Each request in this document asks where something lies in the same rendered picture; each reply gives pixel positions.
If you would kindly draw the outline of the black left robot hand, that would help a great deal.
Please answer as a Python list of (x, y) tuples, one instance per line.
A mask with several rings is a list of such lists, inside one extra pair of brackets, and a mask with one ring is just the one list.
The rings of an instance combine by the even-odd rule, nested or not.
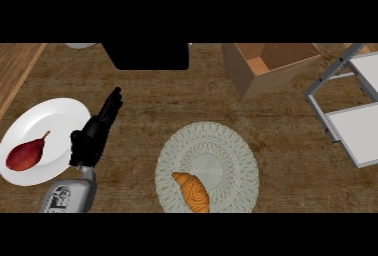
[(96, 166), (111, 126), (123, 106), (121, 98), (121, 88), (117, 87), (106, 98), (99, 114), (89, 119), (84, 128), (71, 133), (71, 166)]

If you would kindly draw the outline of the pale grey oval placemat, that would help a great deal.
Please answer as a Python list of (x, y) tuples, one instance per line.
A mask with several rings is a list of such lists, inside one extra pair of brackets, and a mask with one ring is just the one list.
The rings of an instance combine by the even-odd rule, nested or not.
[(216, 122), (186, 125), (170, 137), (155, 169), (165, 212), (190, 213), (173, 172), (195, 175), (210, 197), (211, 213), (249, 213), (258, 197), (258, 168), (241, 135)]

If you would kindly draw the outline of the grey tiered shelf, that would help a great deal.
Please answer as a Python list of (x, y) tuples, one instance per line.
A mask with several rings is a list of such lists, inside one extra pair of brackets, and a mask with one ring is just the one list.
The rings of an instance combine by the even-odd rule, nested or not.
[[(366, 43), (351, 43), (304, 92), (306, 101), (332, 142), (340, 142), (357, 168), (378, 164), (378, 50), (360, 53)], [(372, 102), (325, 113), (314, 92), (329, 80), (354, 76)]]

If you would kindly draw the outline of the white round plate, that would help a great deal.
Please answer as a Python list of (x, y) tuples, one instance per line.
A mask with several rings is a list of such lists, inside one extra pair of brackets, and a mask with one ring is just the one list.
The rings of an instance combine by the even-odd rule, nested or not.
[[(0, 176), (18, 186), (32, 186), (55, 178), (69, 167), (71, 132), (81, 130), (90, 119), (86, 105), (71, 98), (55, 98), (37, 104), (10, 125), (0, 142)], [(10, 150), (43, 137), (40, 162), (25, 171), (6, 167)]]

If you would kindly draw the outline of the red pear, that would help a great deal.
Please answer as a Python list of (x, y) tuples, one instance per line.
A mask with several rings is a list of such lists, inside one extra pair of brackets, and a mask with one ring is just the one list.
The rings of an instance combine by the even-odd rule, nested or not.
[(38, 162), (43, 156), (44, 140), (50, 132), (43, 137), (19, 144), (9, 152), (6, 158), (6, 167), (13, 171), (25, 171)]

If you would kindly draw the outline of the black box appliance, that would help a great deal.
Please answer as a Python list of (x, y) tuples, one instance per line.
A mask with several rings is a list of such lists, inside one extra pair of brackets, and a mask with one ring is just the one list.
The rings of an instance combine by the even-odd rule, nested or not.
[(186, 70), (189, 45), (186, 43), (103, 43), (118, 70)]

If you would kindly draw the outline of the open brown cardboard box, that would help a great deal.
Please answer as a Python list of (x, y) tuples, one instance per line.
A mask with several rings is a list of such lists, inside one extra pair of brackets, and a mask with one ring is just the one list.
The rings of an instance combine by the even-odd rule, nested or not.
[(313, 43), (223, 43), (224, 69), (242, 99), (272, 92), (320, 58)]

